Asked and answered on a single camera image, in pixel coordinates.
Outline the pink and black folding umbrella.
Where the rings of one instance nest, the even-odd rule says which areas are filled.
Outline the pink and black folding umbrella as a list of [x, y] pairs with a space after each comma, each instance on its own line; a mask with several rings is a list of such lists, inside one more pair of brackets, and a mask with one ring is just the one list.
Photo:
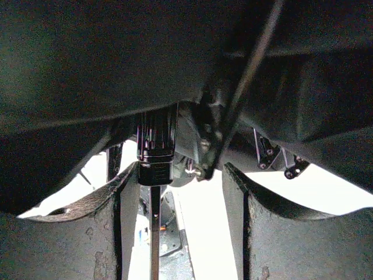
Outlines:
[[162, 187], [315, 164], [371, 192], [372, 2], [2, 1], [1, 213], [60, 214], [133, 163], [151, 279]]

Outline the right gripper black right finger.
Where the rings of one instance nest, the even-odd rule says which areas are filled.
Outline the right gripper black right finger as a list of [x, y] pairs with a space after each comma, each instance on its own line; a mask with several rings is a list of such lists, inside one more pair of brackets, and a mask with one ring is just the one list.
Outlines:
[[223, 195], [239, 279], [371, 279], [372, 209], [307, 208], [223, 167]]

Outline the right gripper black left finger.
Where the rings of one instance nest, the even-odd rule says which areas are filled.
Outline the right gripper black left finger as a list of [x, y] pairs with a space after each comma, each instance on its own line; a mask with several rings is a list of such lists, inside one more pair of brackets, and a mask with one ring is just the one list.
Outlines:
[[2, 279], [127, 279], [134, 244], [137, 164], [60, 214], [1, 213]]

